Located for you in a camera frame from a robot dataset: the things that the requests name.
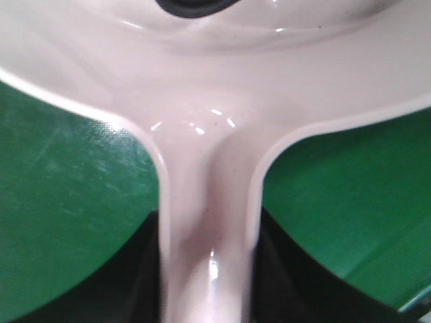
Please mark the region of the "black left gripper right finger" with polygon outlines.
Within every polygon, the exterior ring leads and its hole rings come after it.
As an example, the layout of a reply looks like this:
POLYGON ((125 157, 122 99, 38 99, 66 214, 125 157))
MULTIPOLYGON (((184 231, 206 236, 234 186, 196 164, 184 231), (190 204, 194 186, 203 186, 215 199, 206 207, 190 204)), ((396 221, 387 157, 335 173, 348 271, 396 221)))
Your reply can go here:
POLYGON ((403 322, 404 315, 346 283, 261 211, 253 273, 255 322, 403 322))

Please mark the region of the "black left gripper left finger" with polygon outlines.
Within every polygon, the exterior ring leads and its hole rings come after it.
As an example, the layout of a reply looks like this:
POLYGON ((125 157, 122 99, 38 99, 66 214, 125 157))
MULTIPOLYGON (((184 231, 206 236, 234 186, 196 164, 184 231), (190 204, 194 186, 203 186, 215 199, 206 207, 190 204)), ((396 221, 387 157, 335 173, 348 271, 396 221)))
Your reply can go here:
POLYGON ((94 273, 16 322, 159 322, 158 220, 149 213, 94 273))

